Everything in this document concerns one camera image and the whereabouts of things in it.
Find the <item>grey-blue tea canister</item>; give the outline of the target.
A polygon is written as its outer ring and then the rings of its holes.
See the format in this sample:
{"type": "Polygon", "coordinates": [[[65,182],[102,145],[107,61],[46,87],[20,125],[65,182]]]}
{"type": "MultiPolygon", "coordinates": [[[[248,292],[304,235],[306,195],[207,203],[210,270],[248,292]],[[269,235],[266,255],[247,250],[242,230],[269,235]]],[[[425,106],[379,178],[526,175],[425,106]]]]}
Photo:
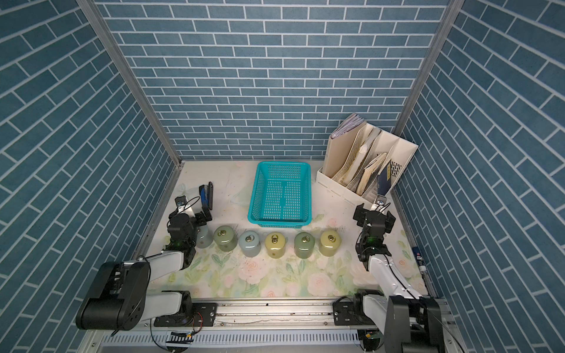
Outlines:
{"type": "Polygon", "coordinates": [[[244,256],[256,257],[260,253],[260,237],[252,230],[245,231],[238,239],[238,245],[244,256]]]}
{"type": "Polygon", "coordinates": [[[213,234],[210,231],[209,226],[204,225],[198,227],[197,230],[197,248],[205,249],[209,247],[213,242],[213,234]]]}

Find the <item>yellow-green tea canister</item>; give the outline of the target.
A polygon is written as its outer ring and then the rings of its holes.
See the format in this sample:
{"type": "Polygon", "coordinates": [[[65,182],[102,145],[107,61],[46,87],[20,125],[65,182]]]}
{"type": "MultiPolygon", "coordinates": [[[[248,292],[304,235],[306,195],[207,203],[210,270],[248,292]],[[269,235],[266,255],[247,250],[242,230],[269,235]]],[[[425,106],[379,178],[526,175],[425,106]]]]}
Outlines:
{"type": "Polygon", "coordinates": [[[333,257],[341,246],[341,236],[335,229],[322,232],[319,239],[319,251],[325,257],[333,257]]]}

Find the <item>dark green tea canister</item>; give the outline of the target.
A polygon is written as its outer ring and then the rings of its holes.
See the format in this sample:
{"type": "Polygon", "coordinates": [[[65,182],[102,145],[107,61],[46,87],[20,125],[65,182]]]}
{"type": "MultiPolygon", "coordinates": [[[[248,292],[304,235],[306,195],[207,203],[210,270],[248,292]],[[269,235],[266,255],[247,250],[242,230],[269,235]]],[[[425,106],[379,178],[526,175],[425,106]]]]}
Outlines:
{"type": "Polygon", "coordinates": [[[308,259],[313,254],[315,238],[308,232],[300,232],[294,238],[294,253],[300,259],[308,259]]]}

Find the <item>yellow tea canister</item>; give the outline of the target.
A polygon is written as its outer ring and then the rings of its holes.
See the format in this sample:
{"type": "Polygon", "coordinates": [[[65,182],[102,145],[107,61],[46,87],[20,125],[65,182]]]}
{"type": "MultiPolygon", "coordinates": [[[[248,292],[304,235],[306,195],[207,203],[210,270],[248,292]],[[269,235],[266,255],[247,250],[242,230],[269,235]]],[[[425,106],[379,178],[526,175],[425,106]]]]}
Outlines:
{"type": "Polygon", "coordinates": [[[267,235],[265,245],[267,255],[279,259],[285,254],[286,238],[281,232],[272,232],[267,235]]]}

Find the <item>teal plastic basket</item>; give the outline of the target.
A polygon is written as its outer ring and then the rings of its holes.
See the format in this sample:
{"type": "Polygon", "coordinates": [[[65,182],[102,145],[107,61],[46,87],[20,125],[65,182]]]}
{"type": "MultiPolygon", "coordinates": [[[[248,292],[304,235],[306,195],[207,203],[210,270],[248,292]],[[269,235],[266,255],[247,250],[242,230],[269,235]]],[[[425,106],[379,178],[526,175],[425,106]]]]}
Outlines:
{"type": "Polygon", "coordinates": [[[312,221],[308,163],[265,161],[257,165],[248,220],[260,227],[301,228],[312,221]]]}

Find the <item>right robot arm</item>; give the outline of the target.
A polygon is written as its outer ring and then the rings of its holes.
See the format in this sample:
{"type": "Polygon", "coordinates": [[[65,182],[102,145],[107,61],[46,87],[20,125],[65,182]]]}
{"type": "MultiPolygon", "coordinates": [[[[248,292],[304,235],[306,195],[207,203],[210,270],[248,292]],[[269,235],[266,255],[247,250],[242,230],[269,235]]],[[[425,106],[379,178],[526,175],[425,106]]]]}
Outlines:
{"type": "Polygon", "coordinates": [[[351,298],[337,299],[334,325],[376,327],[376,339],[364,331],[367,336],[361,339],[361,346],[366,352],[380,344],[385,352],[446,352],[439,304],[408,283],[384,244],[396,218],[382,207],[366,209],[359,204],[353,220],[361,228],[355,243],[358,259],[380,288],[359,289],[351,298]]]}

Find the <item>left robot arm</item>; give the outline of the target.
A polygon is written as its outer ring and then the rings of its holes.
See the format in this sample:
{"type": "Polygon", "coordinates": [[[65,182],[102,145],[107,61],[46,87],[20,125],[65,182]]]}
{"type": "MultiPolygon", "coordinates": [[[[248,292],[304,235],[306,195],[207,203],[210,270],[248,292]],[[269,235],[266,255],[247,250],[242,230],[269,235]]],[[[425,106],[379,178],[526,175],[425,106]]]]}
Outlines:
{"type": "Polygon", "coordinates": [[[204,319],[189,291],[149,294],[148,288],[150,282],[191,265],[198,234],[211,220],[208,207],[195,215],[176,210],[169,216],[170,241],[161,253],[103,263],[77,312],[77,328],[119,332],[130,330],[139,322],[157,327],[202,327],[204,319]]]}

